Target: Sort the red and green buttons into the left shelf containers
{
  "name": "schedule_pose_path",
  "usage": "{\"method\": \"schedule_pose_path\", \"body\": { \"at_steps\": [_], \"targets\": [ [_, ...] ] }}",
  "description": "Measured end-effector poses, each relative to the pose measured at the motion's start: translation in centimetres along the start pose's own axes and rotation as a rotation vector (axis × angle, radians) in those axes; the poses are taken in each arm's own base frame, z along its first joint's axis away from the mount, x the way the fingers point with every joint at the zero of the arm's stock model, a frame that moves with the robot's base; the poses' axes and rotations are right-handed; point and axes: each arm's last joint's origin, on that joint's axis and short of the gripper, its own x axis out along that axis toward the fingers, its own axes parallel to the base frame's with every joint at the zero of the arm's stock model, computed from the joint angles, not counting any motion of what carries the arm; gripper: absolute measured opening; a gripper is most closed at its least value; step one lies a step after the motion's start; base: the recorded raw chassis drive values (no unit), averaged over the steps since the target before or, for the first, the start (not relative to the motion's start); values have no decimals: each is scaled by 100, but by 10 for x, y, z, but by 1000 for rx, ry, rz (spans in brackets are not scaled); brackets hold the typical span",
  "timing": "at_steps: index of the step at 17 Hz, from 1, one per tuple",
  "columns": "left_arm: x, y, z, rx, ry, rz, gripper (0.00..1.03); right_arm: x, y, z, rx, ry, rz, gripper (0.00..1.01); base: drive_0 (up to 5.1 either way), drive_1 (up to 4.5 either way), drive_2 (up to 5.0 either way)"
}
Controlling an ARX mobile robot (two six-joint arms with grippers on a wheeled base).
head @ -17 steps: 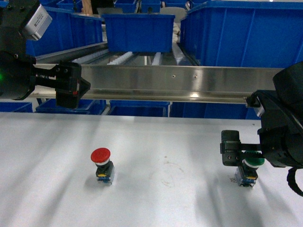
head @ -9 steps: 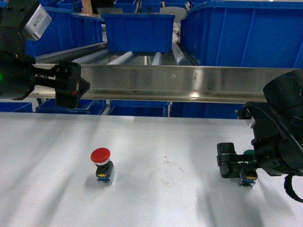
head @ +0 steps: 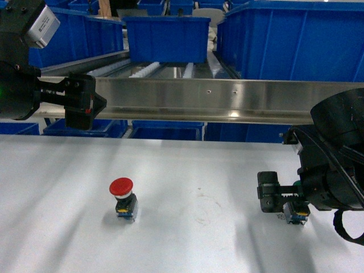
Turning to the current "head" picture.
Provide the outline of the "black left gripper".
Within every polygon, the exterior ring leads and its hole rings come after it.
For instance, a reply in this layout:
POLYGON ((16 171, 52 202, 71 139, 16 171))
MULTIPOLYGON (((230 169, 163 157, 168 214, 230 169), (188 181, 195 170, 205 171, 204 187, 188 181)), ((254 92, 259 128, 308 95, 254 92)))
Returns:
POLYGON ((1 10, 1 118, 25 120, 41 100, 64 107, 66 127, 90 130, 107 105, 96 93, 96 79, 70 73, 58 83, 40 80, 38 90, 40 69, 28 63, 26 34, 45 6, 44 1, 8 1, 1 10))

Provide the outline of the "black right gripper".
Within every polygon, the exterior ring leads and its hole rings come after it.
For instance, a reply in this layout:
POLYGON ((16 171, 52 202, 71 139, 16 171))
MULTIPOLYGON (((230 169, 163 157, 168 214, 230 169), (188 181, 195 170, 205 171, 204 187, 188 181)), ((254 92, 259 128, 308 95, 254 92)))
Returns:
POLYGON ((280 185, 277 172, 258 172, 262 212, 283 212, 284 204, 304 197, 318 210, 363 210, 363 152, 331 144, 314 127, 289 128, 283 143, 298 149, 303 193, 299 185, 280 185))

